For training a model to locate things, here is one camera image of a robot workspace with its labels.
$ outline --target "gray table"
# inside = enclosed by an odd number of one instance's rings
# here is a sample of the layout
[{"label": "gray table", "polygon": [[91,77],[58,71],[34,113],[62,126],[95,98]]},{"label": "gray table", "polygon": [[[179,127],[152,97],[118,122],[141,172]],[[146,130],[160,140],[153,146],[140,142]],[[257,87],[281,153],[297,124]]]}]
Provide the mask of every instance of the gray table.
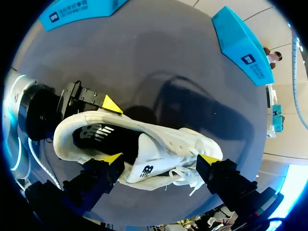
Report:
[{"label": "gray table", "polygon": [[[58,94],[68,82],[81,80],[110,95],[133,118],[146,121],[153,114],[160,125],[197,130],[214,139],[224,158],[236,161],[250,180],[260,167],[265,88],[220,53],[211,18],[183,3],[130,0],[111,17],[42,29],[18,71]],[[61,182],[81,170],[78,163],[59,160],[48,143],[41,145],[40,158]],[[35,164],[31,178],[48,179]],[[191,190],[171,185],[148,192],[117,183],[86,216],[146,226],[199,215],[221,203],[206,186],[189,197]]]}]

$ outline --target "shoe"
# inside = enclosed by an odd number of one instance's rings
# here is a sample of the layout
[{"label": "shoe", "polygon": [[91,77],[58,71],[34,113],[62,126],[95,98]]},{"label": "shoe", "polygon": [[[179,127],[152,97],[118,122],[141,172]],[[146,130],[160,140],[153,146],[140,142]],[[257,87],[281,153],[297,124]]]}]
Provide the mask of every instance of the shoe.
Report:
[{"label": "shoe", "polygon": [[125,170],[118,181],[150,191],[171,183],[189,184],[195,191],[204,184],[196,171],[197,155],[223,157],[216,142],[196,131],[146,124],[104,109],[63,120],[53,146],[59,158],[81,164],[123,153]]}]

